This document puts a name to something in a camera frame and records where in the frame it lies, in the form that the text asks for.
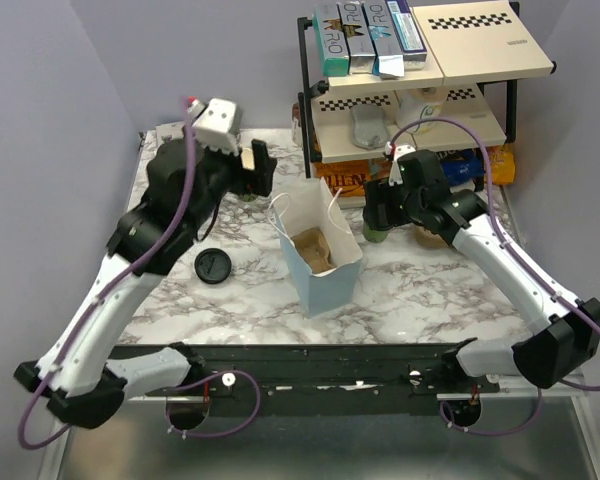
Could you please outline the green paper coffee cup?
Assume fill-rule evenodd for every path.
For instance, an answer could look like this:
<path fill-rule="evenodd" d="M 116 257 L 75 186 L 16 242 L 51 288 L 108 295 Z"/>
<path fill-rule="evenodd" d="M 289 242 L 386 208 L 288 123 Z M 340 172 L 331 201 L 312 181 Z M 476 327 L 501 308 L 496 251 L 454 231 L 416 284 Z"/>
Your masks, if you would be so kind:
<path fill-rule="evenodd" d="M 375 230 L 371 228 L 368 224 L 364 224 L 363 236 L 368 242 L 379 244 L 386 240 L 388 232 L 383 230 Z"/>

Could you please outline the blue white paper bag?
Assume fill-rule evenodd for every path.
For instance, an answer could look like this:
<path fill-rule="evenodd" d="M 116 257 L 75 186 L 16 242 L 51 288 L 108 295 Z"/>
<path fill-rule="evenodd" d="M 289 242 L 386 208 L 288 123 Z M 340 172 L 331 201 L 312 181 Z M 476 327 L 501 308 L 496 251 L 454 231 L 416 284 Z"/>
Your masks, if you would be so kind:
<path fill-rule="evenodd" d="M 350 303 L 363 252 L 338 199 L 322 179 L 296 179 L 274 190 L 267 219 L 280 247 L 299 304 L 315 317 Z"/>

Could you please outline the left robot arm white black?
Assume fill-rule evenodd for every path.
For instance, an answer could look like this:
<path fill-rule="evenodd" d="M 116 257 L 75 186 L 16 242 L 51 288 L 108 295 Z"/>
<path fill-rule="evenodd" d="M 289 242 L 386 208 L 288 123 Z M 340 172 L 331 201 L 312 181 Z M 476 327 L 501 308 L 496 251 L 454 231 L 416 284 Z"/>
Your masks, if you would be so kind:
<path fill-rule="evenodd" d="M 148 185 L 107 243 L 96 279 L 69 326 L 40 359 L 21 363 L 15 379 L 47 400 L 49 412 L 74 427 L 94 429 L 124 401 L 161 389 L 194 393 L 202 380 L 193 351 L 171 344 L 126 360 L 110 357 L 141 303 L 194 243 L 223 197 L 268 196 L 277 161 L 262 140 L 237 155 L 184 140 L 158 148 L 147 164 Z"/>

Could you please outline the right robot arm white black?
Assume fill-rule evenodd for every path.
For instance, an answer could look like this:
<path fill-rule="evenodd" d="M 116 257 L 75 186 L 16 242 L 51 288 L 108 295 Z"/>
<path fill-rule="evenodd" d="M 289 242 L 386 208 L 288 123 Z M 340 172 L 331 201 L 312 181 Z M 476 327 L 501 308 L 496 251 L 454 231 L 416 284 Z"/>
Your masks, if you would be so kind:
<path fill-rule="evenodd" d="M 474 261 L 509 299 L 529 333 L 520 339 L 470 338 L 447 351 L 440 379 L 460 392 L 485 375 L 520 375 L 548 389 L 592 358 L 600 341 L 600 301 L 565 290 L 490 218 L 471 190 L 450 190 L 437 155 L 409 145 L 389 150 L 388 177 L 365 184 L 363 219 L 370 231 L 406 224 L 439 235 Z"/>

